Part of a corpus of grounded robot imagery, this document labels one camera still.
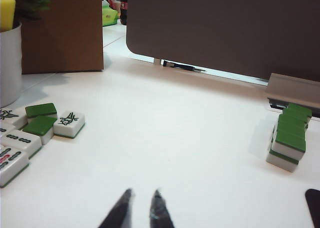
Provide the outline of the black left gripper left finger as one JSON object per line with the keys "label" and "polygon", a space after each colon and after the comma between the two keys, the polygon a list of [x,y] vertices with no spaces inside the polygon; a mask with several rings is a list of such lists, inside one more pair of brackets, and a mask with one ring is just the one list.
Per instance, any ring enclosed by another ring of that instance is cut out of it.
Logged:
{"label": "black left gripper left finger", "polygon": [[133,189],[128,188],[111,208],[99,228],[131,228]]}

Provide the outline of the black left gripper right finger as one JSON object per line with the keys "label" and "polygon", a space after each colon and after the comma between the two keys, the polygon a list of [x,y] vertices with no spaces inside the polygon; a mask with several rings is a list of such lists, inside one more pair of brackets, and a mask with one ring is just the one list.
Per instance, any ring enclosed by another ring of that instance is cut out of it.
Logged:
{"label": "black left gripper right finger", "polygon": [[151,228],[174,228],[174,223],[166,207],[166,201],[159,190],[155,190],[150,204],[149,224]]}

